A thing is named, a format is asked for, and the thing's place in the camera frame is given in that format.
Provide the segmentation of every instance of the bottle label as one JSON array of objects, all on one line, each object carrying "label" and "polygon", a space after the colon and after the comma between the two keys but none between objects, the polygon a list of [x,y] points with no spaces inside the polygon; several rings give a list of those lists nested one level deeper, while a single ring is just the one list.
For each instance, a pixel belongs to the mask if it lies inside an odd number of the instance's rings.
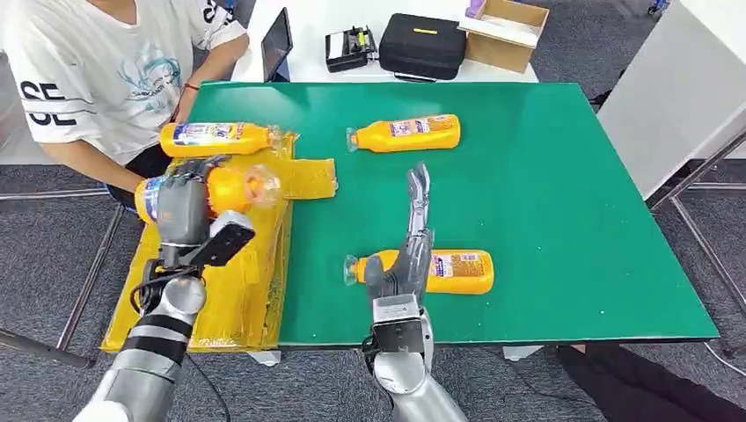
[{"label": "bottle label", "polygon": [[479,277],[485,274],[479,255],[476,253],[455,253],[433,255],[430,274],[436,277]]},{"label": "bottle label", "polygon": [[145,214],[147,214],[153,222],[157,218],[158,189],[160,189],[161,183],[163,183],[164,180],[165,176],[159,176],[157,178],[149,178],[148,180],[145,180],[145,187],[143,189]]},{"label": "bottle label", "polygon": [[174,145],[237,143],[244,125],[239,123],[185,123],[173,129]]},{"label": "bottle label", "polygon": [[449,121],[448,116],[440,115],[426,119],[394,121],[390,126],[391,136],[409,136],[450,129],[453,127],[453,124]]}]

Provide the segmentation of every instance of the plastic bottle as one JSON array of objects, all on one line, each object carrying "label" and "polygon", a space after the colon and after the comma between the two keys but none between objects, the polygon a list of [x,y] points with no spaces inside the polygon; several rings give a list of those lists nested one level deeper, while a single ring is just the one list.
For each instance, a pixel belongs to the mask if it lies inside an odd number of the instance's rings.
[{"label": "plastic bottle", "polygon": [[415,149],[455,148],[461,138],[461,124],[455,114],[440,114],[419,119],[377,121],[362,129],[347,130],[350,151],[375,152]]},{"label": "plastic bottle", "polygon": [[247,155],[267,147],[279,148],[282,133],[277,126],[253,123],[170,123],[161,129],[160,140],[168,156]]},{"label": "plastic bottle", "polygon": [[[399,251],[387,250],[377,253],[384,270],[391,268]],[[345,284],[365,282],[365,266],[368,258],[345,258]],[[483,295],[494,282],[492,257],[485,251],[435,250],[428,275],[428,293],[455,293],[461,295]]]},{"label": "plastic bottle", "polygon": [[[148,178],[135,189],[137,214],[147,223],[157,219],[158,189],[166,176]],[[263,165],[248,171],[218,165],[208,174],[208,202],[215,215],[245,213],[252,205],[272,205],[282,194],[280,180]]]}]

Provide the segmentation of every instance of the robotic arm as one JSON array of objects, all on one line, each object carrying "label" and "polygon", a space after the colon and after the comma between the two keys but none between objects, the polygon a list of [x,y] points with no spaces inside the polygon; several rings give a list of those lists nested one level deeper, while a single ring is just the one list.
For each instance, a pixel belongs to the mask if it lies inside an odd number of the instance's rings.
[{"label": "robotic arm", "polygon": [[[205,180],[223,157],[189,160],[158,190],[157,259],[145,266],[130,301],[140,320],[75,422],[165,420],[194,321],[207,299],[201,279],[206,265],[225,266],[254,236],[240,213],[210,223]],[[373,257],[365,269],[373,309],[366,363],[394,403],[402,422],[465,422],[466,416],[433,379],[433,330],[422,306],[433,246],[426,227],[429,175],[424,164],[407,174],[410,221],[392,268]]]},{"label": "robotic arm", "polygon": [[202,271],[225,266],[254,237],[240,213],[228,211],[210,223],[205,179],[223,159],[186,161],[159,188],[159,256],[146,264],[130,296],[140,320],[75,422],[166,419],[194,320],[207,300]]},{"label": "robotic arm", "polygon": [[422,306],[433,249],[427,228],[430,176],[424,163],[407,173],[409,230],[397,259],[384,271],[372,257],[365,280],[373,308],[371,335],[363,343],[369,371],[394,404],[401,422],[465,422],[450,394],[430,374],[433,328]]}]

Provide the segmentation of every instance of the green mat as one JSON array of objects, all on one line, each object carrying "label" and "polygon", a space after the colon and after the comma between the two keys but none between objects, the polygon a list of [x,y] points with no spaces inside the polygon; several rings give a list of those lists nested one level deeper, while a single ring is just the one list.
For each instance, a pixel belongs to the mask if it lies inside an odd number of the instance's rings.
[{"label": "green mat", "polygon": [[[456,149],[347,151],[347,127],[436,113],[461,120]],[[208,84],[191,117],[277,124],[297,157],[336,160],[337,196],[295,204],[281,345],[367,335],[342,262],[398,247],[420,160],[435,247],[489,251],[496,271],[486,295],[425,296],[436,341],[718,336],[576,84]]]}]

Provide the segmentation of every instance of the hand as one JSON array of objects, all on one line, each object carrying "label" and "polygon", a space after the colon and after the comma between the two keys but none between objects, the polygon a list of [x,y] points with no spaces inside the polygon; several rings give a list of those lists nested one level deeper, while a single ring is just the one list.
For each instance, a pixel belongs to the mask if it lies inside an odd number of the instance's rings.
[{"label": "hand", "polygon": [[430,177],[424,163],[407,173],[409,182],[409,231],[393,266],[384,272],[383,263],[373,256],[365,266],[370,300],[413,293],[422,306],[433,251],[433,234],[428,229]]},{"label": "hand", "polygon": [[181,92],[181,98],[179,99],[179,105],[176,106],[176,111],[173,113],[174,123],[184,123],[189,118],[189,113],[192,112],[194,101],[197,99],[198,91],[192,88],[184,87],[184,91]]},{"label": "hand", "polygon": [[184,252],[200,246],[209,237],[209,172],[226,156],[190,159],[165,174],[158,188],[157,228],[161,256],[166,267],[179,265]]}]

